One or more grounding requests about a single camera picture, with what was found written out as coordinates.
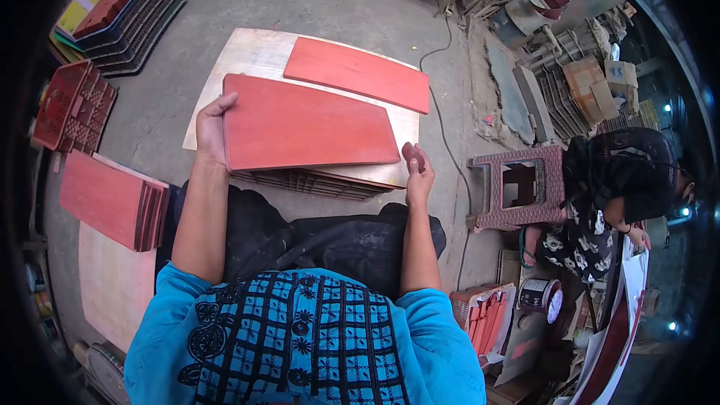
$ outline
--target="black clothing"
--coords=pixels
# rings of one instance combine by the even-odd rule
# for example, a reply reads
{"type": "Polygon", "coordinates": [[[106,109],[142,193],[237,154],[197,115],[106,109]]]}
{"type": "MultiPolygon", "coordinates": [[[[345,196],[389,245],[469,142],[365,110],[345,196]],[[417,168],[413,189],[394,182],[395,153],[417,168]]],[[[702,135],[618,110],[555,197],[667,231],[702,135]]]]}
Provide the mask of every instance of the black clothing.
{"type": "Polygon", "coordinates": [[[545,257],[591,285],[610,269],[614,254],[612,227],[588,195],[573,197],[566,206],[567,221],[541,233],[535,258],[545,257]]]}
{"type": "MultiPolygon", "coordinates": [[[[180,221],[188,183],[171,199],[173,226],[180,221]]],[[[229,185],[228,230],[223,282],[266,270],[324,267],[365,284],[394,301],[400,296],[402,240],[408,207],[388,203],[379,214],[296,219],[287,223],[265,197],[229,185]]],[[[168,230],[172,241],[174,228],[168,230]]],[[[430,216],[430,234],[437,257],[446,239],[440,220],[430,216]]],[[[164,266],[172,244],[158,252],[164,266]]]]}
{"type": "Polygon", "coordinates": [[[663,216],[675,198],[678,161],[661,132],[632,127],[586,140],[576,136],[563,157],[566,195],[583,186],[598,210],[625,199],[625,222],[663,216]]]}

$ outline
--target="black pants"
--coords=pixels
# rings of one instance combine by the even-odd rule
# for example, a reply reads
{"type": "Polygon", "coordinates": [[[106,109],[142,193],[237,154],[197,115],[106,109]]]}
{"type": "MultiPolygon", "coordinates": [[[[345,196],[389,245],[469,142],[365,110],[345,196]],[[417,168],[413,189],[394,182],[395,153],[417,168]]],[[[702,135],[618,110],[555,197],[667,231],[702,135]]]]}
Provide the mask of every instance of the black pants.
{"type": "MultiPolygon", "coordinates": [[[[187,185],[185,182],[171,202],[175,225],[182,214],[187,185]]],[[[399,296],[407,222],[408,207],[388,203],[377,215],[297,219],[288,223],[261,194],[230,185],[223,281],[264,270],[324,267],[395,300],[399,296]]],[[[432,216],[430,233],[440,257],[446,245],[445,232],[432,216]]],[[[163,253],[169,259],[171,244],[167,237],[172,241],[174,231],[163,237],[163,253]]]]}
{"type": "Polygon", "coordinates": [[[601,279],[610,269],[614,242],[603,212],[587,195],[567,204],[567,222],[543,231],[535,256],[563,266],[586,284],[601,279]]]}

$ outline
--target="red plastic crate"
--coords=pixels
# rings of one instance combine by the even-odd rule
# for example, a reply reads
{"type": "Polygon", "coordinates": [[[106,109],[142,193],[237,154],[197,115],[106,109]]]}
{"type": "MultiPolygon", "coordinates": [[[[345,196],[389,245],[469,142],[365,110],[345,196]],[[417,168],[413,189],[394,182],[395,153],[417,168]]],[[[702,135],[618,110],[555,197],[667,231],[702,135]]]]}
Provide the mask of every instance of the red plastic crate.
{"type": "Polygon", "coordinates": [[[37,113],[33,138],[50,150],[97,150],[107,116],[117,98],[89,60],[58,68],[37,113]]]}

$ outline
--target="left hand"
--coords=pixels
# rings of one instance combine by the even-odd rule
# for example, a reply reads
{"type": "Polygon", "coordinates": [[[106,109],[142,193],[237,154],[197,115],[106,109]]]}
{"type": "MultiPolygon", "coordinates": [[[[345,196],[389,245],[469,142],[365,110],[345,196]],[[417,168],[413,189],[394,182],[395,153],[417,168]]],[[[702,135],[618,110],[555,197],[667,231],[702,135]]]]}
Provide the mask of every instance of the left hand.
{"type": "Polygon", "coordinates": [[[415,144],[415,148],[425,162],[425,170],[420,173],[420,166],[416,158],[407,160],[409,177],[405,203],[407,203],[411,209],[427,209],[428,196],[430,195],[430,189],[433,187],[433,181],[435,180],[435,171],[433,171],[427,153],[425,153],[418,144],[415,144]]]}
{"type": "Polygon", "coordinates": [[[222,115],[233,107],[237,100],[237,93],[222,95],[197,113],[195,121],[196,159],[217,163],[227,169],[222,115]]]}
{"type": "Polygon", "coordinates": [[[635,226],[628,232],[628,238],[639,252],[645,250],[645,240],[649,239],[645,230],[635,226]]]}

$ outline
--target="paint can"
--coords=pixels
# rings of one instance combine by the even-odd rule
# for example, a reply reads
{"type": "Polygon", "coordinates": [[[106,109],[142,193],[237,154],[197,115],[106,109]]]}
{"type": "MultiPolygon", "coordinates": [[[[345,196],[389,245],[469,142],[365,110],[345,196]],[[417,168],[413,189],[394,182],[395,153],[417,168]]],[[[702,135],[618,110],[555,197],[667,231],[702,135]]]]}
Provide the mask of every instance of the paint can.
{"type": "Polygon", "coordinates": [[[560,280],[542,280],[529,278],[520,287],[518,297],[520,307],[527,311],[547,314],[548,323],[552,324],[560,313],[563,305],[563,289],[560,280]]]}

